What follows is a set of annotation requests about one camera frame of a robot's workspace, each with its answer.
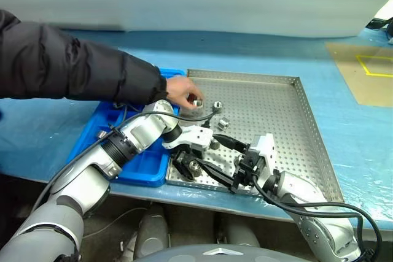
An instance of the blue table surface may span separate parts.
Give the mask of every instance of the blue table surface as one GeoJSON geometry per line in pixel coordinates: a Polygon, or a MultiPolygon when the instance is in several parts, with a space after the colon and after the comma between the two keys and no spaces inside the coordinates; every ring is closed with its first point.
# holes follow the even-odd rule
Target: blue table surface
{"type": "MultiPolygon", "coordinates": [[[[384,33],[365,29],[344,39],[212,32],[70,33],[119,47],[159,67],[300,77],[346,202],[369,212],[380,228],[393,229],[392,109],[358,105],[325,48],[325,42],[391,47],[384,33]]],[[[48,181],[64,165],[97,104],[0,100],[0,172],[48,181]]],[[[289,218],[259,198],[217,191],[119,183],[112,184],[112,191],[241,215],[289,218]]]]}

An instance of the black puffer jacket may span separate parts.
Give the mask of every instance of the black puffer jacket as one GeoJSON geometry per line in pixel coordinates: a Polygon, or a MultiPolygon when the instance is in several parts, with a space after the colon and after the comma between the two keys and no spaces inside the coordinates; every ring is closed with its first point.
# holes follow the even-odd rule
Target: black puffer jacket
{"type": "Polygon", "coordinates": [[[165,78],[146,61],[0,10],[0,98],[148,104],[165,90],[165,78]]]}

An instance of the perforated metal sheet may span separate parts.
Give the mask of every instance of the perforated metal sheet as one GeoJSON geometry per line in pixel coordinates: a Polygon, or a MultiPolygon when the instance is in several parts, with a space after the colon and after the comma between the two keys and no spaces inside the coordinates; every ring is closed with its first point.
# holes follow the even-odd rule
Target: perforated metal sheet
{"type": "MultiPolygon", "coordinates": [[[[189,70],[188,76],[206,95],[203,115],[211,113],[214,101],[224,105],[222,114],[211,120],[215,133],[251,142],[256,134],[273,133],[278,153],[276,168],[311,179],[331,201],[343,201],[305,91],[298,77],[189,70]],[[217,128],[220,118],[230,121],[225,131],[217,128]]],[[[232,175],[239,153],[221,147],[205,153],[205,160],[232,175]]],[[[203,172],[194,182],[182,178],[170,164],[167,183],[228,191],[203,172]]]]}

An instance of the jacket sleeve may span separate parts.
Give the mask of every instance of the jacket sleeve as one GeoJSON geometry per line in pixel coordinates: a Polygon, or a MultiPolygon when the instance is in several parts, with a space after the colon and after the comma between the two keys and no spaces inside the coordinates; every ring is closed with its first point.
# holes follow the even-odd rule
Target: jacket sleeve
{"type": "Polygon", "coordinates": [[[163,99],[157,67],[0,10],[0,98],[69,98],[148,104],[163,99]]]}

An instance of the blue plastic tray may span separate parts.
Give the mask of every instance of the blue plastic tray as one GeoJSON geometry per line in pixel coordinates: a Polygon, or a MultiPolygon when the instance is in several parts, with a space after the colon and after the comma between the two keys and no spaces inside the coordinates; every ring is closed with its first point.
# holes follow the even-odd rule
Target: blue plastic tray
{"type": "MultiPolygon", "coordinates": [[[[175,75],[185,75],[180,70],[160,69],[162,76],[170,78],[175,75]]],[[[135,105],[135,108],[142,110],[143,106],[135,105]]],[[[175,114],[179,113],[178,107],[173,107],[175,114]]],[[[77,140],[74,148],[68,156],[70,162],[76,155],[96,141],[96,134],[99,130],[110,131],[108,124],[117,126],[121,123],[124,109],[115,109],[112,103],[101,102],[90,120],[86,124],[82,134],[77,140]]],[[[127,118],[136,114],[128,108],[127,118]]],[[[130,162],[123,166],[116,182],[145,185],[149,187],[159,187],[165,183],[166,169],[169,163],[169,153],[161,145],[162,139],[157,140],[143,153],[135,156],[130,162]]]]}

